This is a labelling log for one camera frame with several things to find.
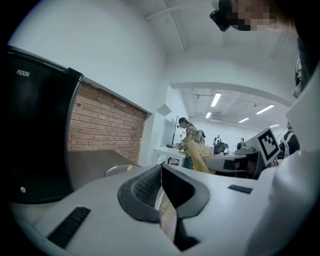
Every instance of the brick wall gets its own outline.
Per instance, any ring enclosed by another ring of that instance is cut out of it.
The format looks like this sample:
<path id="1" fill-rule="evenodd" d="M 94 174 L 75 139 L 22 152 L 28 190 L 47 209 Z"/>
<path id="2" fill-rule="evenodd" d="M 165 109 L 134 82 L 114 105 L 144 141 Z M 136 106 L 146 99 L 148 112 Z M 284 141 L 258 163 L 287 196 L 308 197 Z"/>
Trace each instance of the brick wall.
<path id="1" fill-rule="evenodd" d="M 82 83 L 73 106 L 69 151 L 114 150 L 137 163 L 147 113 Z"/>

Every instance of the black camera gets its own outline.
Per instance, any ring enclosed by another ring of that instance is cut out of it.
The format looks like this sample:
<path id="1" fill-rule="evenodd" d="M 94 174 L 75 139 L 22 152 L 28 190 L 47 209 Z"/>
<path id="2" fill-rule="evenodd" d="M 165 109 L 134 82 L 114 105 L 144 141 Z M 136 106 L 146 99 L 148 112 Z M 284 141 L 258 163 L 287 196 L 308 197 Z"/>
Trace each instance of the black camera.
<path id="1" fill-rule="evenodd" d="M 238 13 L 232 11 L 231 0 L 219 0 L 219 8 L 210 14 L 210 18 L 218 26 L 218 28 L 225 32 L 228 28 L 234 27 L 240 31 L 252 30 L 250 25 L 245 24 L 244 19 L 238 19 Z"/>

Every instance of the black refrigerator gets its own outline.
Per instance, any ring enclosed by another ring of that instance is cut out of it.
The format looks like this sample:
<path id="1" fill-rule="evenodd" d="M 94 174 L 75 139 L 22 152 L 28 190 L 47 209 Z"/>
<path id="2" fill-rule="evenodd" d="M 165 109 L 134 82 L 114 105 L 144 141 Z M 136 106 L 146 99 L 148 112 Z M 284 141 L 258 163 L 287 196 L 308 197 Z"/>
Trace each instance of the black refrigerator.
<path id="1" fill-rule="evenodd" d="M 57 201 L 70 194 L 67 141 L 70 116 L 83 75 L 8 47 L 8 200 Z"/>

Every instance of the white ceiling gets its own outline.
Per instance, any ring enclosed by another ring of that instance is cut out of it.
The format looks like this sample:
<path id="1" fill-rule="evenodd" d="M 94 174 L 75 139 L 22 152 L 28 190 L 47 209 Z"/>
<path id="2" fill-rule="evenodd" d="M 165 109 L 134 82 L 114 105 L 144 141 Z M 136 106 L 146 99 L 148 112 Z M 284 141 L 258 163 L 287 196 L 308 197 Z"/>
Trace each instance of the white ceiling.
<path id="1" fill-rule="evenodd" d="M 228 90 L 180 89 L 180 91 L 190 117 L 205 118 L 207 113 L 211 112 L 210 120 L 259 130 L 272 125 L 279 125 L 279 128 L 287 125 L 285 114 L 288 107 L 266 98 Z M 211 107 L 216 93 L 221 93 L 221 97 L 216 106 Z M 256 114 L 271 104 L 274 105 L 273 108 Z M 238 123 L 245 118 L 249 120 Z"/>
<path id="2" fill-rule="evenodd" d="M 190 48 L 206 51 L 226 48 L 234 53 L 243 50 L 249 50 L 253 55 L 263 53 L 268 58 L 286 60 L 290 65 L 297 62 L 297 40 L 287 31 L 238 31 L 231 27 L 221 32 L 209 17 L 214 10 L 212 0 L 124 1 L 149 22 L 167 55 L 183 53 Z M 216 92 L 222 93 L 222 97 L 213 108 L 211 103 Z M 225 124 L 259 130 L 277 124 L 285 127 L 287 124 L 285 113 L 288 108 L 266 98 L 212 89 L 181 89 L 181 93 L 191 117 L 205 118 L 208 112 L 212 112 L 211 118 L 220 118 Z M 270 104 L 275 107 L 256 114 Z M 238 123 L 244 118 L 250 119 Z"/>
<path id="3" fill-rule="evenodd" d="M 238 51 L 259 51 L 273 59 L 297 62 L 295 36 L 279 31 L 221 32 L 209 15 L 214 10 L 212 0 L 124 0 L 137 9 L 150 23 L 168 55 L 187 51 L 191 47 L 210 46 L 234 48 Z"/>

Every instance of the white wall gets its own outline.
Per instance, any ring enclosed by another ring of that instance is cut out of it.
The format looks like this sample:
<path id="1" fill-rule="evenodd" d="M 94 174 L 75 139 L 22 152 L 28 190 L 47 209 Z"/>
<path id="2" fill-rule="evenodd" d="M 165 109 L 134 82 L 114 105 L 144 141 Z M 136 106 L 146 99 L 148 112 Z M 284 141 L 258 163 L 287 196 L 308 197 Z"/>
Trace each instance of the white wall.
<path id="1" fill-rule="evenodd" d="M 154 111 L 166 54 L 150 25 L 120 0 L 43 0 L 8 44 L 75 69 Z"/>
<path id="2" fill-rule="evenodd" d="M 165 102 L 171 109 L 171 112 L 166 116 L 156 112 L 147 118 L 144 125 L 138 162 L 141 166 L 152 165 L 155 156 L 155 149 L 164 146 L 165 142 L 171 143 L 177 115 L 179 117 L 189 118 L 189 114 L 180 91 L 172 89 L 169 84 L 166 86 L 167 89 L 162 91 L 166 91 Z M 180 134 L 182 133 L 183 129 L 176 129 L 174 142 L 180 141 Z M 165 157 L 159 157 L 158 163 L 161 163 L 164 160 Z"/>
<path id="3" fill-rule="evenodd" d="M 193 88 L 203 82 L 246 87 L 266 92 L 265 98 L 268 94 L 274 95 L 270 100 L 290 106 L 295 101 L 292 95 L 296 84 L 294 68 L 290 62 L 275 60 L 259 52 L 253 54 L 235 47 L 218 50 L 202 47 L 170 55 L 165 78 L 171 84 L 193 83 Z"/>
<path id="4" fill-rule="evenodd" d="M 221 141 L 229 145 L 229 150 L 234 152 L 241 138 L 245 141 L 251 139 L 262 130 L 240 128 L 233 125 L 210 122 L 204 118 L 191 118 L 190 122 L 198 129 L 203 130 L 206 136 L 205 145 L 212 146 L 215 137 L 220 135 Z"/>

